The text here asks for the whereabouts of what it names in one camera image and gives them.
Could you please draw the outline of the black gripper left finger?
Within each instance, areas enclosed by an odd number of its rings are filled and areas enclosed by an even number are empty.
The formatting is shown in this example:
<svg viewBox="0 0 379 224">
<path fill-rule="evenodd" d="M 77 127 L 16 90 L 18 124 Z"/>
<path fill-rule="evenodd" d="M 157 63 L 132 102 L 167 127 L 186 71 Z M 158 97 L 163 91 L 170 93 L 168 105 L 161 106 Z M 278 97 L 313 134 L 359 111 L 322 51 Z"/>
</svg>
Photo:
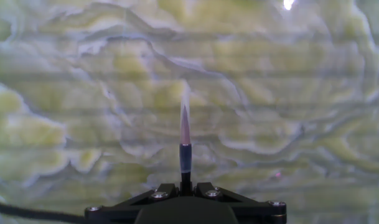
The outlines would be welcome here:
<svg viewBox="0 0 379 224">
<path fill-rule="evenodd" d="M 88 207 L 87 220 L 134 220 L 146 205 L 161 202 L 179 195 L 175 184 L 161 184 L 156 190 L 149 190 L 113 206 Z"/>
</svg>

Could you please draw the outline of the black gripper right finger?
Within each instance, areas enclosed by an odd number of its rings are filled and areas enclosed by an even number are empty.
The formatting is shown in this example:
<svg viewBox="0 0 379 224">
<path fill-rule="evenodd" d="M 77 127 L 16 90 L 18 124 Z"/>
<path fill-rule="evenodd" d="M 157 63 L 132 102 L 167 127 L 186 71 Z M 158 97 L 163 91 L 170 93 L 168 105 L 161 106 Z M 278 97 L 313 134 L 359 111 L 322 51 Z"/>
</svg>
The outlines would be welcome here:
<svg viewBox="0 0 379 224">
<path fill-rule="evenodd" d="M 278 200 L 258 202 L 211 182 L 200 182 L 194 187 L 194 195 L 228 205 L 238 220 L 285 220 L 286 203 Z"/>
</svg>

